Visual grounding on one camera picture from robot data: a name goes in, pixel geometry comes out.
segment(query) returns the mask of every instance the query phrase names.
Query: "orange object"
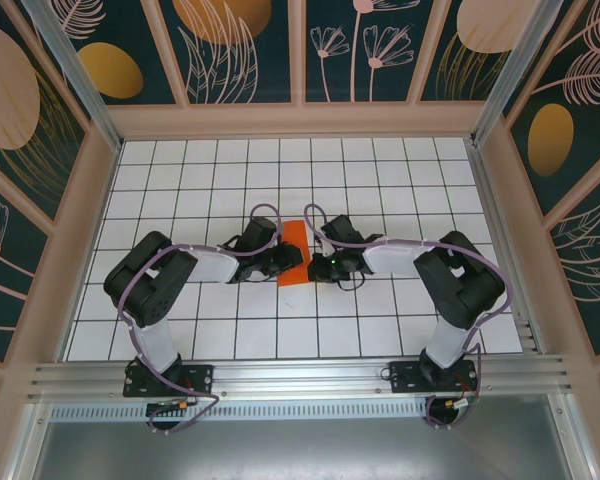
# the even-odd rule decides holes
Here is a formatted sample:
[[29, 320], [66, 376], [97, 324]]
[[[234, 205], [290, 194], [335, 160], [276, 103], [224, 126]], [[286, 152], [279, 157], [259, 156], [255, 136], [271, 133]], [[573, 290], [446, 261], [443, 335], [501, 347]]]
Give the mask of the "orange object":
[[297, 267], [284, 272], [282, 275], [279, 275], [278, 287], [309, 283], [307, 267], [311, 261], [311, 254], [309, 253], [307, 226], [304, 224], [304, 220], [289, 220], [284, 222], [282, 241], [298, 247], [302, 252], [302, 258], [304, 262], [302, 262], [302, 265], [298, 265]]

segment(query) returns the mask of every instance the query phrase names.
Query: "black bracket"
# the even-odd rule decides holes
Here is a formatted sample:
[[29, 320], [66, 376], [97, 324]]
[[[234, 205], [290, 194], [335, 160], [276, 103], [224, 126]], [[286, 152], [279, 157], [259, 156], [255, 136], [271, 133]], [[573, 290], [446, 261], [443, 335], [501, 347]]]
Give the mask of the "black bracket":
[[391, 382], [392, 393], [430, 393], [430, 392], [462, 392], [462, 382], [475, 390], [478, 378], [475, 365], [471, 360], [460, 360], [450, 369], [445, 370], [444, 378], [437, 385], [432, 385], [420, 373], [419, 360], [391, 362], [388, 375], [383, 378]]
[[[182, 398], [183, 392], [168, 387], [137, 359], [124, 369], [125, 380], [122, 396], [125, 398], [166, 397]], [[213, 365], [174, 365], [162, 374], [165, 378], [196, 392], [211, 393]]]

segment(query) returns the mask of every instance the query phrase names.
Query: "decorative wallpaper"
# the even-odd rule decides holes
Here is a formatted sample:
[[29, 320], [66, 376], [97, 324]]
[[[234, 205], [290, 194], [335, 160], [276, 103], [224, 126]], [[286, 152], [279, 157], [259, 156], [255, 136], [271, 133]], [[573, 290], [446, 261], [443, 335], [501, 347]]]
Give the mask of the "decorative wallpaper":
[[507, 104], [505, 105], [505, 107], [503, 109], [503, 114], [505, 117], [507, 117], [509, 115], [509, 112], [513, 108], [513, 105], [518, 100], [518, 97], [520, 96], [520, 92], [522, 92], [522, 89], [527, 84], [527, 80], [531, 76], [531, 73], [535, 70], [536, 65], [538, 65], [540, 58], [542, 58], [543, 53], [547, 49], [549, 42], [551, 42], [551, 40], [553, 39], [553, 36], [555, 35], [556, 30], [558, 29], [558, 27], [560, 27], [562, 20], [564, 20], [564, 16], [567, 14], [567, 12], [569, 11], [569, 8], [571, 8], [572, 5], [573, 5], [573, 0], [563, 0], [562, 5], [560, 6], [560, 10], [558, 11], [558, 15], [556, 16], [555, 20], [553, 21], [553, 24], [551, 25], [551, 28], [549, 29], [549, 33], [547, 33], [547, 35], [545, 36], [544, 41], [540, 45], [540, 48], [538, 48], [538, 51], [536, 52], [535, 57], [533, 57], [533, 60], [531, 61], [530, 65], [527, 67], [527, 70], [525, 71], [524, 75], [518, 82], [518, 86], [511, 94], [509, 101], [507, 102]]
[[49, 5], [107, 105], [174, 103], [140, 0], [49, 0]]
[[511, 134], [545, 214], [600, 159], [600, 0], [580, 14]]
[[306, 101], [404, 101], [431, 0], [307, 0]]
[[453, 0], [421, 100], [485, 100], [537, 0]]
[[287, 0], [160, 0], [189, 102], [291, 101]]
[[600, 185], [551, 237], [596, 355], [600, 355]]
[[11, 343], [47, 236], [0, 195], [0, 362]]
[[0, 7], [0, 171], [53, 219], [83, 138]]

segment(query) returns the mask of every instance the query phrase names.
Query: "grid tile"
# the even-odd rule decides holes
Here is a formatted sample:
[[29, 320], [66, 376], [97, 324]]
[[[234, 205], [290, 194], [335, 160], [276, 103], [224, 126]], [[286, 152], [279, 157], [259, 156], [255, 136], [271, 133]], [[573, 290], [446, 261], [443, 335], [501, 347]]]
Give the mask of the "grid tile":
[[249, 162], [277, 162], [280, 141], [277, 138], [249, 140]]
[[249, 140], [218, 140], [218, 163], [244, 163], [247, 161]]
[[238, 320], [236, 358], [275, 358], [276, 321]]
[[[280, 205], [289, 220], [301, 218], [314, 200], [329, 218], [349, 214], [365, 236], [386, 230], [392, 238], [439, 239], [457, 228], [495, 261], [461, 145], [431, 138], [127, 143], [66, 358], [135, 355], [102, 289], [134, 243], [152, 230], [175, 243], [224, 243], [243, 231], [258, 203]], [[265, 210], [258, 214], [271, 218]], [[309, 232], [308, 239], [312, 245]], [[503, 302], [504, 296], [496, 305]], [[519, 351], [513, 316], [493, 322], [475, 342], [484, 339], [488, 353]], [[185, 359], [395, 356], [419, 354], [436, 315], [419, 279], [376, 275], [355, 292], [325, 284], [277, 288], [275, 281], [188, 283], [169, 323]]]
[[189, 140], [184, 163], [213, 163], [217, 148], [217, 140]]
[[437, 160], [433, 138], [405, 138], [404, 148], [409, 160]]
[[278, 320], [278, 358], [316, 358], [318, 326], [314, 318]]
[[314, 162], [341, 162], [342, 141], [339, 138], [312, 138], [311, 160]]
[[343, 138], [342, 150], [345, 160], [373, 160], [373, 143], [370, 138]]
[[402, 355], [397, 318], [360, 318], [360, 347], [363, 357]]
[[153, 163], [182, 163], [184, 161], [185, 141], [159, 141], [153, 153]]
[[127, 142], [120, 163], [133, 165], [148, 165], [153, 158], [156, 142]]
[[321, 357], [360, 355], [358, 322], [355, 317], [319, 318], [318, 340]]
[[308, 162], [311, 159], [311, 141], [308, 138], [280, 140], [281, 162]]
[[467, 149], [461, 138], [435, 138], [440, 160], [466, 160]]

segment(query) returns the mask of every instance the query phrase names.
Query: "purple cable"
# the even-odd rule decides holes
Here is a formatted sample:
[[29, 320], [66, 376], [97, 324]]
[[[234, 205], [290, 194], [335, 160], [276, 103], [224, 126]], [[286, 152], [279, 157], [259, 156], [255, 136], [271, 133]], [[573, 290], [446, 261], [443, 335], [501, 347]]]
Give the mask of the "purple cable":
[[188, 245], [188, 244], [171, 245], [171, 246], [165, 248], [164, 250], [161, 250], [156, 255], [154, 255], [138, 271], [138, 273], [136, 273], [133, 276], [133, 278], [131, 279], [131, 282], [129, 282], [129, 285], [127, 285], [127, 288], [124, 289], [124, 291], [122, 292], [122, 295], [120, 296], [120, 301], [118, 302], [118, 317], [120, 318], [120, 320], [125, 322], [127, 324], [127, 326], [129, 327], [129, 336], [131, 337], [131, 343], [133, 344], [133, 348], [135, 348], [135, 350], [138, 354], [138, 359], [147, 367], [147, 369], [152, 373], [152, 375], [154, 375], [158, 380], [160, 380], [162, 383], [164, 383], [168, 387], [171, 387], [174, 390], [177, 390], [179, 392], [186, 394], [187, 397], [210, 398], [213, 400], [209, 405], [207, 405], [200, 412], [198, 412], [196, 415], [194, 415], [193, 418], [191, 418], [190, 420], [187, 420], [186, 422], [179, 423], [178, 425], [176, 425], [175, 427], [173, 427], [169, 430], [158, 430], [153, 424], [153, 420], [156, 417], [156, 415], [160, 414], [161, 412], [163, 412], [165, 410], [168, 410], [169, 407], [157, 410], [156, 412], [153, 413], [153, 415], [151, 415], [149, 417], [149, 426], [152, 428], [153, 433], [159, 433], [161, 435], [169, 435], [169, 433], [177, 433], [177, 432], [184, 430], [185, 428], [187, 428], [190, 425], [192, 425], [193, 423], [195, 423], [202, 415], [207, 413], [207, 411], [209, 411], [211, 408], [213, 408], [220, 401], [220, 397], [218, 397], [217, 395], [213, 395], [212, 393], [196, 392], [193, 389], [181, 387], [180, 385], [165, 378], [158, 370], [156, 370], [154, 368], [154, 366], [151, 364], [151, 361], [144, 355], [144, 352], [142, 351], [142, 347], [140, 346], [140, 343], [138, 342], [138, 338], [136, 337], [136, 332], [133, 329], [135, 322], [124, 311], [124, 304], [127, 301], [127, 298], [129, 297], [129, 294], [131, 293], [131, 290], [133, 290], [133, 288], [136, 286], [136, 284], [138, 283], [140, 278], [147, 272], [147, 270], [149, 270], [162, 257], [173, 252], [174, 250], [180, 250], [180, 249], [203, 250], [203, 251], [209, 251], [209, 252], [224, 253], [226, 255], [232, 255], [234, 257], [249, 257], [251, 255], [257, 255], [258, 253], [264, 252], [266, 249], [271, 247], [278, 240], [278, 237], [280, 235], [282, 235], [283, 226], [282, 226], [282, 218], [280, 217], [280, 212], [278, 211], [278, 209], [276, 207], [274, 207], [273, 205], [270, 205], [268, 203], [259, 203], [258, 205], [253, 207], [251, 209], [251, 212], [249, 213], [249, 218], [253, 218], [253, 213], [258, 208], [261, 208], [261, 207], [270, 208], [276, 214], [276, 231], [271, 236], [271, 240], [269, 240], [269, 242], [267, 242], [266, 245], [262, 246], [261, 248], [258, 248], [257, 250], [254, 250], [253, 252], [233, 252], [231, 250], [225, 250], [225, 249], [219, 248], [219, 247], [213, 248], [213, 247], [208, 247], [206, 245]]
[[325, 213], [325, 211], [322, 209], [322, 207], [320, 205], [316, 205], [315, 203], [310, 203], [304, 207], [304, 221], [306, 222], [306, 224], [309, 226], [309, 229], [313, 232], [313, 234], [316, 237], [318, 237], [323, 242], [327, 242], [331, 245], [335, 245], [337, 247], [343, 247], [343, 248], [369, 248], [369, 247], [377, 247], [380, 245], [410, 245], [410, 246], [415, 246], [415, 247], [422, 246], [422, 247], [444, 248], [446, 250], [452, 250], [454, 252], [458, 252], [458, 253], [462, 253], [463, 255], [467, 255], [467, 256], [485, 264], [487, 267], [489, 267], [491, 270], [493, 270], [496, 273], [496, 275], [498, 275], [502, 279], [503, 283], [505, 284], [507, 298], [505, 299], [504, 304], [502, 306], [500, 306], [499, 308], [497, 308], [496, 310], [494, 310], [491, 313], [487, 313], [484, 317], [478, 319], [476, 321], [476, 323], [473, 325], [473, 327], [471, 327], [471, 332], [467, 336], [467, 339], [465, 340], [464, 345], [462, 346], [462, 349], [464, 351], [466, 351], [467, 347], [471, 344], [471, 339], [476, 334], [478, 329], [486, 321], [491, 320], [493, 317], [500, 315], [502, 312], [504, 312], [509, 307], [509, 305], [511, 305], [513, 285], [511, 285], [511, 281], [509, 280], [509, 277], [499, 267], [497, 267], [496, 265], [494, 265], [493, 263], [491, 263], [489, 260], [487, 260], [486, 258], [484, 258], [482, 255], [480, 255], [478, 253], [475, 253], [464, 247], [458, 247], [457, 245], [450, 245], [448, 243], [435, 242], [432, 240], [385, 239], [385, 240], [377, 240], [375, 242], [370, 242], [370, 243], [337, 242], [335, 240], [331, 240], [331, 239], [327, 238], [327, 236], [324, 233], [322, 233], [315, 227], [315, 225], [311, 221], [311, 218], [309, 215], [309, 209], [311, 209], [311, 208], [315, 208], [316, 210], [318, 210], [326, 223], [327, 214]]

